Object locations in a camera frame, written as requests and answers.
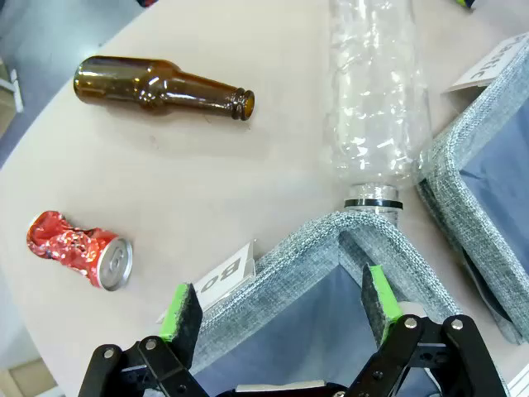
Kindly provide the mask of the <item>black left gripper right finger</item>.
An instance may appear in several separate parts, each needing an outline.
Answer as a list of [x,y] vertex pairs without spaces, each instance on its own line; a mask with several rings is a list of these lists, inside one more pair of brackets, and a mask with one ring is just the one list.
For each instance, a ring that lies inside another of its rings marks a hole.
[[456,314],[435,323],[403,313],[379,265],[364,267],[361,300],[379,349],[348,396],[395,396],[412,368],[427,371],[441,396],[508,395],[471,317]]

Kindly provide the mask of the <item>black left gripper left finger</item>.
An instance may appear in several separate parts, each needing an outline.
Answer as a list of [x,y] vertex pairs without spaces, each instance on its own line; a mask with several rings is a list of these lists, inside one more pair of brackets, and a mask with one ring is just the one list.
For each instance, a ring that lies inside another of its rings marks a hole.
[[80,396],[205,396],[190,373],[203,311],[193,285],[177,287],[160,334],[137,341],[127,350],[103,344],[92,354]]

